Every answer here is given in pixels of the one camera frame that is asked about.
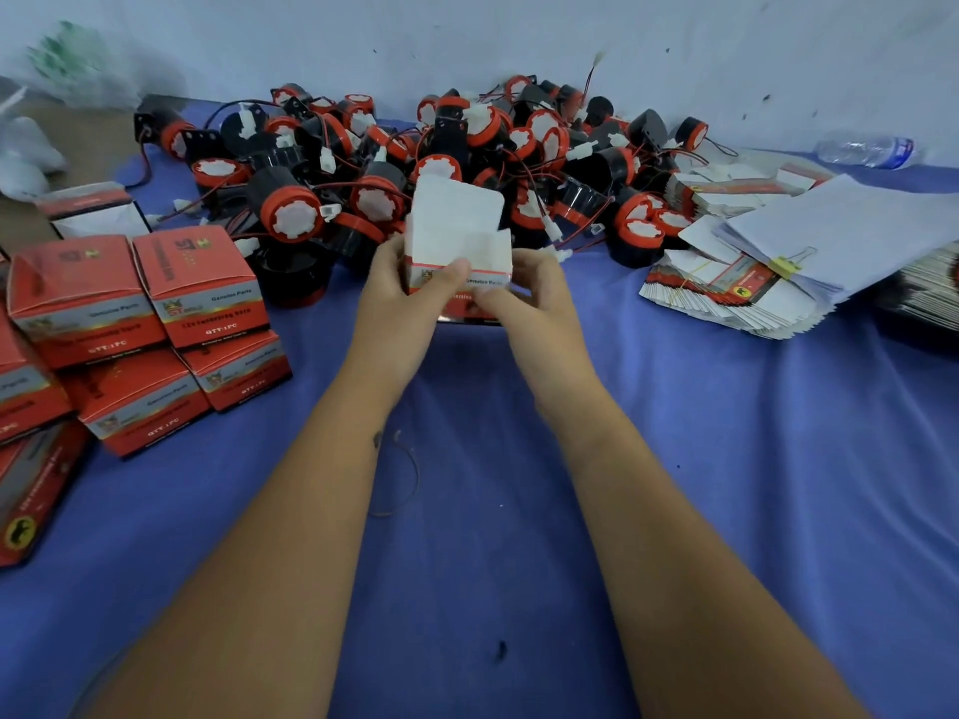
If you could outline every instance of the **white plastic bag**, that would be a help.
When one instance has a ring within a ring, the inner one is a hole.
[[[133,110],[142,98],[132,56],[99,32],[61,21],[27,49],[21,82],[74,108]]]

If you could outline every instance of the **yellow circle logo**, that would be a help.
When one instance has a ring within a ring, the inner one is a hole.
[[[18,517],[6,526],[4,544],[11,550],[22,550],[36,537],[36,521],[32,517]]]

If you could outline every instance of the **blue fabric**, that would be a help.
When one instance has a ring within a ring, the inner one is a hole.
[[[185,168],[151,159],[146,212],[192,198]],[[858,175],[959,191],[954,170]],[[606,386],[869,709],[959,715],[959,364],[855,308],[777,343],[642,300],[644,271],[604,247],[565,267]],[[316,305],[270,312],[292,381],[127,463],[97,453],[32,562],[0,575],[3,716],[63,716],[172,600],[329,385],[361,285],[338,271]],[[422,486],[368,520],[330,715],[636,716],[589,536],[505,333],[440,327],[398,429]],[[413,486],[385,446],[374,511]]]

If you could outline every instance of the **red box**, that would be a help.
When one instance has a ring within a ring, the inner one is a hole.
[[[7,308],[51,368],[166,340],[123,235],[50,241],[17,252]]]
[[[66,392],[0,308],[0,445],[73,411]]]
[[[173,351],[145,351],[63,377],[78,419],[117,456],[130,456],[210,410]]]
[[[0,568],[30,557],[92,441],[65,421],[0,448]]]
[[[134,240],[133,249],[175,348],[270,326],[256,276],[222,227],[154,232]]]
[[[218,411],[243,403],[293,374],[280,336],[273,331],[231,338],[180,357]]]

